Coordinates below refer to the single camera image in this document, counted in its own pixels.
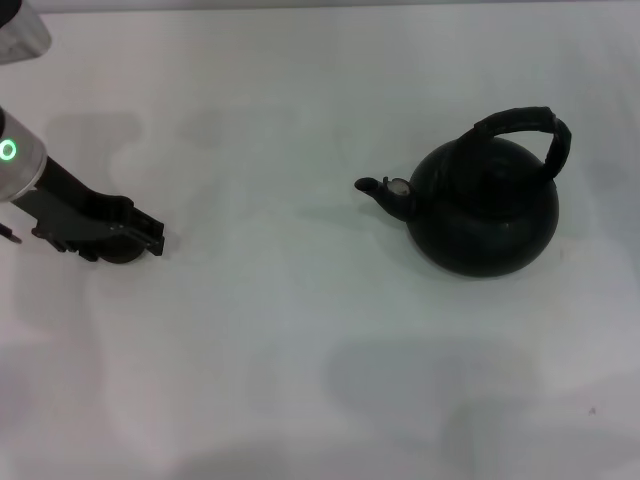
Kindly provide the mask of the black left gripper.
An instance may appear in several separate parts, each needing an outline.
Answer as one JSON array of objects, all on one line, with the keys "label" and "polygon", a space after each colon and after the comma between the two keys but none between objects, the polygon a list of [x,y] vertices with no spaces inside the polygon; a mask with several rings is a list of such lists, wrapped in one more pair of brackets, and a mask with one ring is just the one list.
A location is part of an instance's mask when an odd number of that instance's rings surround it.
[{"label": "black left gripper", "polygon": [[164,251],[162,222],[134,209],[127,197],[90,189],[52,159],[11,203],[36,220],[34,236],[88,262],[99,260],[97,250],[132,250],[134,242],[154,256]]}]

